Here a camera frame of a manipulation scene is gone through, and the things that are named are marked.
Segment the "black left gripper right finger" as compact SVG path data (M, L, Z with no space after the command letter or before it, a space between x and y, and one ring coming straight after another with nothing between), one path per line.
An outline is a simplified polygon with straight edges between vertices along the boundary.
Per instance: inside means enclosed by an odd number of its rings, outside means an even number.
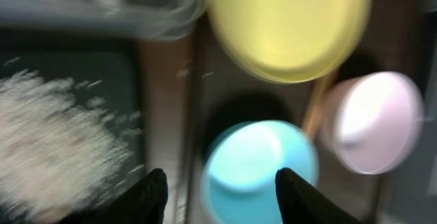
M283 224L361 224L290 168L275 176Z

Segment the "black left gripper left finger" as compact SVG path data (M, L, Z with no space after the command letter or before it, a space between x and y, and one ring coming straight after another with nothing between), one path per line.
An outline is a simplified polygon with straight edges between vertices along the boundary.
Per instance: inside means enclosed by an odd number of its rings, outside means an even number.
M111 204L72 214L60 224L163 224L168 196L167 176L155 168Z

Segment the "light blue bowl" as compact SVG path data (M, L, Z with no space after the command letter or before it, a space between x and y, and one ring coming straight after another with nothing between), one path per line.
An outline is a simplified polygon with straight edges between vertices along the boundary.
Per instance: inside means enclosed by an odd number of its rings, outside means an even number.
M284 167L317 185L316 149L295 125L263 120L223 131L202 173L201 201L208 218L225 224L281 224L275 176Z

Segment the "pale pink bowl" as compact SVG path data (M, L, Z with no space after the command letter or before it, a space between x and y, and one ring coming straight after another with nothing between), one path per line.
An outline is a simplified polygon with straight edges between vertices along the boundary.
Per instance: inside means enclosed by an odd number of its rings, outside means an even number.
M324 99L322 144L354 173L376 175L400 165L422 127L419 88L400 72L342 81Z

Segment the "yellow round plate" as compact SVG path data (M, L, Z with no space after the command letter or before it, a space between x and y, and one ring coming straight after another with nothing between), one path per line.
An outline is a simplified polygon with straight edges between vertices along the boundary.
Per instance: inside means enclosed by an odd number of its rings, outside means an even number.
M357 47L371 0L206 0L212 30L243 70L302 83L339 67Z

